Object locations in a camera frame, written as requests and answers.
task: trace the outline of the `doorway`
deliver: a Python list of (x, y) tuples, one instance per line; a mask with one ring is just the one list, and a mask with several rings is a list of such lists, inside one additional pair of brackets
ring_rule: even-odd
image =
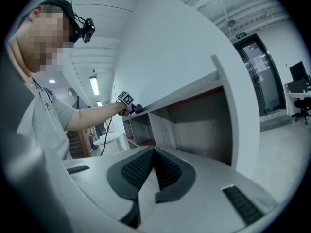
[(260, 116), (285, 109), (284, 91), (277, 68), (258, 36), (250, 36), (234, 44), (234, 47), (252, 79)]

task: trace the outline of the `man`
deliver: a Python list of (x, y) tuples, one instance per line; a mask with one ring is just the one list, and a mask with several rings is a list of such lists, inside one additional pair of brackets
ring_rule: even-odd
[(59, 49), (73, 45), (78, 38), (79, 25), (71, 4), (65, 0), (47, 0), (24, 17), (7, 44), (8, 55), (35, 96), (17, 132), (35, 138), (47, 151), (56, 151), (62, 160), (71, 159), (65, 131), (98, 125), (126, 109), (119, 102), (77, 111), (34, 81), (34, 73), (44, 70)]

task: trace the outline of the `white desk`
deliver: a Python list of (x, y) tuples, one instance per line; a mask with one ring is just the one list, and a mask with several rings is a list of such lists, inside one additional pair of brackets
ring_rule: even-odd
[[(106, 147), (104, 153), (116, 153), (121, 151), (119, 137), (122, 136), (124, 132), (117, 131), (107, 134)], [(106, 135), (102, 135), (97, 141), (94, 142), (95, 146), (99, 146), (99, 150), (95, 150), (92, 153), (93, 156), (99, 156), (104, 149)]]
[(289, 97), (293, 97), (293, 98), (299, 98), (299, 99), (304, 99), (304, 98), (311, 98), (311, 92), (307, 92), (307, 93), (303, 93), (303, 92), (299, 92), (299, 93), (295, 93), (295, 92), (286, 92), (286, 95)]

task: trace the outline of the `ceiling light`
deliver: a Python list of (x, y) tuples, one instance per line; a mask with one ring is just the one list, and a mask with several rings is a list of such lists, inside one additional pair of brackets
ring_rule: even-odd
[(98, 86), (97, 86), (97, 79), (96, 79), (96, 77), (90, 77), (90, 78), (89, 78), (89, 81), (91, 82), (91, 86), (92, 86), (94, 95), (95, 95), (95, 96), (98, 96), (98, 95), (99, 95), (99, 91), (98, 91)]

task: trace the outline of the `ear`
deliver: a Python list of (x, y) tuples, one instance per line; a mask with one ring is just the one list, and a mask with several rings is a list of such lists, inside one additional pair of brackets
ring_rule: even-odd
[(29, 21), (33, 21), (35, 18), (38, 18), (42, 10), (43, 10), (43, 6), (41, 5), (35, 7), (29, 14)]

